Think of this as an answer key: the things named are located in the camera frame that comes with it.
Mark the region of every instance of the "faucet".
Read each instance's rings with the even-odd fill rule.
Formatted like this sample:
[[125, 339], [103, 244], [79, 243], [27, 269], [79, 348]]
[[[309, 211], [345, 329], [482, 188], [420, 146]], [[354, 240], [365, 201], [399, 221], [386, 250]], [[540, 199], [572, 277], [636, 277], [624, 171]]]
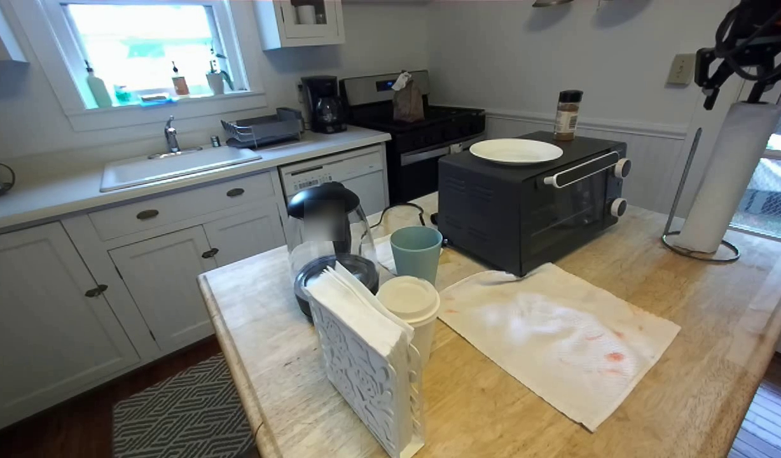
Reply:
[[168, 152], [181, 152], [178, 129], [173, 127], [173, 117], [166, 119], [163, 141]]

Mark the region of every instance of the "jar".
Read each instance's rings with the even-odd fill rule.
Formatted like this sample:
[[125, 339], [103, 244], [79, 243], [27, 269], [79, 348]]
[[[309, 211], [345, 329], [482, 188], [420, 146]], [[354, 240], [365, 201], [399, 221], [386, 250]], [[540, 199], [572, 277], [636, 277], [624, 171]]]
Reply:
[[572, 141], [580, 103], [582, 103], [582, 93], [578, 89], [560, 93], [558, 141]]

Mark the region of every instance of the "black stove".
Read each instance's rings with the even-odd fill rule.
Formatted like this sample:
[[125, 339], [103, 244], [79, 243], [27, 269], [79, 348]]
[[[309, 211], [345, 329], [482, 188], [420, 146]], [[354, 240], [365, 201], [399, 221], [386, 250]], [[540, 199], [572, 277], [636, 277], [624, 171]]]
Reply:
[[[413, 72], [415, 85], [428, 95], [428, 75]], [[410, 199], [438, 192], [438, 161], [447, 152], [465, 150], [485, 129], [482, 110], [465, 108], [429, 108], [424, 103], [424, 117], [416, 123], [395, 119], [395, 93], [390, 89], [395, 75], [343, 79], [341, 95], [345, 108], [345, 123], [390, 133], [386, 169], [390, 169], [390, 204], [404, 204]]]

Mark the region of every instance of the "white towel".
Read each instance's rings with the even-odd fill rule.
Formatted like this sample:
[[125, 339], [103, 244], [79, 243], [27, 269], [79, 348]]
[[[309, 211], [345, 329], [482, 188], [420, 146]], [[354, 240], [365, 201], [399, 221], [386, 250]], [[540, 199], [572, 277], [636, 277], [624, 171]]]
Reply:
[[443, 291], [440, 318], [589, 433], [661, 358], [680, 327], [560, 269], [477, 273]]

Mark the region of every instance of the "wooden floor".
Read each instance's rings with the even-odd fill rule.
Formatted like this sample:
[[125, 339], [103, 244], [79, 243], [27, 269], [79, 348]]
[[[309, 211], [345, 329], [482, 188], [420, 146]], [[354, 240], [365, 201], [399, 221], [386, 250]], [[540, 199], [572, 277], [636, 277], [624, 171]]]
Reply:
[[[201, 342], [65, 405], [4, 428], [0, 431], [0, 458], [112, 456], [112, 405], [214, 355], [219, 355], [215, 342]], [[781, 458], [781, 357], [771, 361], [729, 456]]]

